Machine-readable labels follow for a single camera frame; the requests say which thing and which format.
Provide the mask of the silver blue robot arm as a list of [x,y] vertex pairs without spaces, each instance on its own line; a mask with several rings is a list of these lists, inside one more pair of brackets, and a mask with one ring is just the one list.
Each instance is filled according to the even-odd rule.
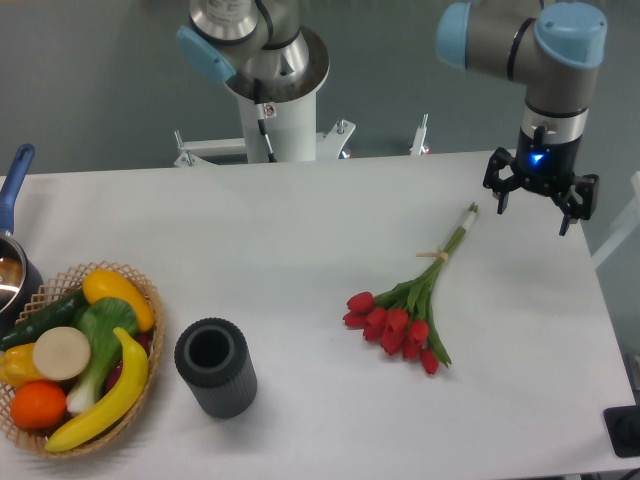
[[[604,14],[580,2],[456,2],[442,14],[441,61],[526,88],[517,148],[496,150],[483,180],[500,208],[523,189],[551,199],[564,226],[593,214],[599,179],[574,164],[606,35]],[[235,95],[250,162],[318,158],[316,94],[330,61],[298,2],[194,1],[176,42],[194,70]]]

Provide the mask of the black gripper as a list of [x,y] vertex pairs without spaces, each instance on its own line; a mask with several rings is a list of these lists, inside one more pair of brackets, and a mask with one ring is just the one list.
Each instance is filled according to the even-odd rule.
[[536,144],[534,137],[520,131],[515,157],[506,149],[497,148],[488,160],[482,181],[497,200],[497,213],[504,213],[511,192],[523,188],[551,196],[563,214],[560,236],[565,236],[579,220],[589,220],[597,206],[599,176],[574,174],[579,145],[580,138],[560,144]]

